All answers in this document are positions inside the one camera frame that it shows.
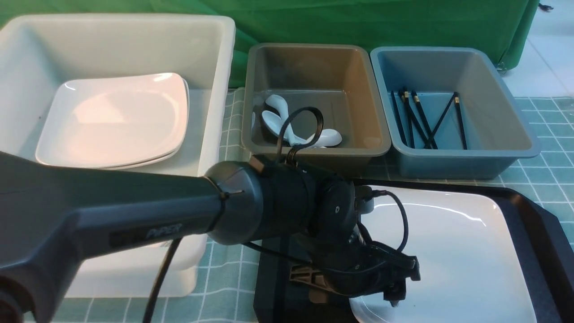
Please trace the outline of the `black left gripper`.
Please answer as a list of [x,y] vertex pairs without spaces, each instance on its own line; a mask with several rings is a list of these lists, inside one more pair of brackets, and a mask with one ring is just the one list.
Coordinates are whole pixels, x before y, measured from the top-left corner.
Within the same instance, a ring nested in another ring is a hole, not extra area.
[[406,298],[406,281],[421,280],[418,259],[403,253],[409,227],[404,229],[402,241],[394,249],[373,240],[365,225],[358,224],[342,249],[312,255],[309,264],[291,266],[289,280],[347,298],[382,293],[385,301],[397,307]]

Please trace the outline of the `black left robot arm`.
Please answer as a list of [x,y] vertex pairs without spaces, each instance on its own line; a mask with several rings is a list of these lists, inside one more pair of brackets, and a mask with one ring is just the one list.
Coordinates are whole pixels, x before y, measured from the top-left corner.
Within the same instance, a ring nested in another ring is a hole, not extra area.
[[171,241],[143,321],[183,237],[222,245],[293,236],[322,274],[324,290],[354,298],[382,293],[393,307],[419,261],[404,254],[409,227],[392,192],[293,156],[223,161],[201,177],[49,167],[1,153],[1,321],[31,312],[52,320],[87,259]]

